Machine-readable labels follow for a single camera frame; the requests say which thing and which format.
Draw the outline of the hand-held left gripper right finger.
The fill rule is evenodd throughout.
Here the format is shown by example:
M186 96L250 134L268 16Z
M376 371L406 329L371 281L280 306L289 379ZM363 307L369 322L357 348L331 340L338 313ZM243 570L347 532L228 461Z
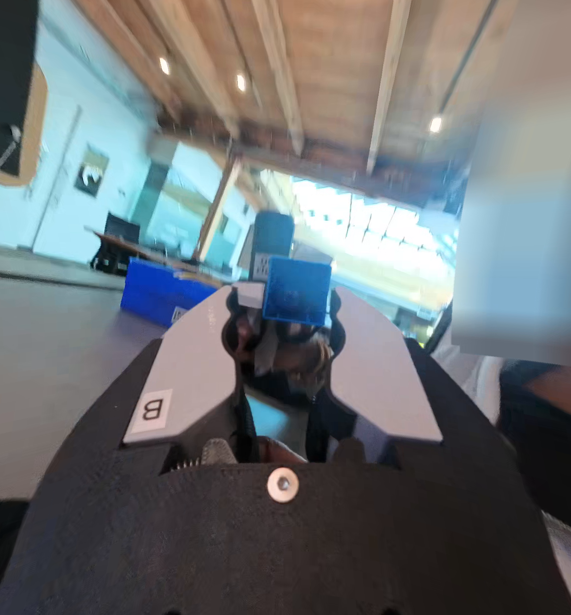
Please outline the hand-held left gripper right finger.
M344 287L332 291L329 315L333 356L308 417L308 460L336 460L349 439L374 464L397 464L398 442L443 444L398 327Z

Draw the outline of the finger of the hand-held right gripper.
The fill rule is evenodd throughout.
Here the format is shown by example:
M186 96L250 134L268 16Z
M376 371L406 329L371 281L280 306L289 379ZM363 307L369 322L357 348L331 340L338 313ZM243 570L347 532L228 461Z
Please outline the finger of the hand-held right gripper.
M265 299L265 283L263 282L235 282L239 306L250 309L262 309Z

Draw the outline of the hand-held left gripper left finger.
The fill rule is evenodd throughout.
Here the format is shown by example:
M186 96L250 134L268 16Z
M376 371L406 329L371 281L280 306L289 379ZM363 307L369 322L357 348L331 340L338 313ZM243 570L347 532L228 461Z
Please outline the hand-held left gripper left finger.
M172 445L177 463L200 463L224 440L239 463L259 462L259 443L243 375L228 335L236 335L237 292L217 290L161 338L122 446Z

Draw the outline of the blue square plastic tube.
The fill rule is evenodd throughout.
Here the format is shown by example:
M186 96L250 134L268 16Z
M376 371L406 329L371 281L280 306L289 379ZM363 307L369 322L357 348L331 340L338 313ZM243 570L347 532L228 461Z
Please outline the blue square plastic tube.
M287 324L323 327L331 275L332 268L327 263L270 257L262 317Z

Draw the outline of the blue storage bin white label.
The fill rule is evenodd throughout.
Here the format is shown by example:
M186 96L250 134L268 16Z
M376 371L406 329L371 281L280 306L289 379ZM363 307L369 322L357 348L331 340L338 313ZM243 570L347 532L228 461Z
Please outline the blue storage bin white label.
M120 309L168 328L216 291L215 286L186 271L133 258Z

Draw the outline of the wooden office desk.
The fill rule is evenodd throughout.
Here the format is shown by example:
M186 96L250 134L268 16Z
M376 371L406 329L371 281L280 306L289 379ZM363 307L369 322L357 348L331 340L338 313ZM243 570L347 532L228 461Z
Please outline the wooden office desk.
M159 265L169 266L173 269L185 271L191 275L201 275L213 279L218 279L221 282L231 282L231 274L225 273L220 269L215 269L205 263L198 262L192 264L189 259L172 258L162 255L156 250L143 247L137 243L129 242L111 234L105 234L92 229L89 226L84 226L84 230L95 235L104 245L109 245L113 248L126 251L136 258L140 258Z

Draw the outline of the black panel desk lamp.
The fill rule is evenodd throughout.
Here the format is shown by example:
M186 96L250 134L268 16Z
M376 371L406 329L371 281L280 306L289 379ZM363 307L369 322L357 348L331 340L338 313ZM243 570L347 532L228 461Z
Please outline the black panel desk lamp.
M48 89L35 61L39 1L0 1L0 185L36 176Z

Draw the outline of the person's left hand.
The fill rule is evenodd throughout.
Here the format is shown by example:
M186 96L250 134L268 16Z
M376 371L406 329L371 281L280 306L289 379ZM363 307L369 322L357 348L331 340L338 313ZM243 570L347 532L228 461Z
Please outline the person's left hand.
M307 460L278 440L266 436L257 437L259 462L280 466L306 464Z

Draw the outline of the glass skylight roof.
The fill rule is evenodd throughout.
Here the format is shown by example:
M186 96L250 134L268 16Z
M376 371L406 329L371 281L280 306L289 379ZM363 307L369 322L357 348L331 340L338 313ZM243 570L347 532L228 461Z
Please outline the glass skylight roof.
M411 309L435 312L452 300L459 236L453 215L266 168L257 178L263 195L292 216L295 245L328 256L337 278Z

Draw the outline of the black office chair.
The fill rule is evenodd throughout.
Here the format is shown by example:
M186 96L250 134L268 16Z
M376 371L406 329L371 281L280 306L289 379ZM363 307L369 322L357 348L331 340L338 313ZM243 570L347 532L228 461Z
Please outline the black office chair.
M109 245L101 245L89 262L94 271L109 275L127 276L129 255Z

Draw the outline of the person's black shirt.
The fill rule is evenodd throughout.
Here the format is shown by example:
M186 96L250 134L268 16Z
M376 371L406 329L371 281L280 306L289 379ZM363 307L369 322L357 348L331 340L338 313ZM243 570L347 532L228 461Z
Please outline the person's black shirt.
M560 366L508 360L499 375L497 427L512 445L533 501L571 527L571 413L535 393L540 377L557 376Z

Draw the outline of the framed wall picture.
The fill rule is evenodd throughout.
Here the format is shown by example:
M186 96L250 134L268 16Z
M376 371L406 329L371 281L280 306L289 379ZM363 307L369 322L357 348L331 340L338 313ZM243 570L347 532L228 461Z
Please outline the framed wall picture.
M97 198L110 158L102 151L87 145L76 173L74 188L93 198Z

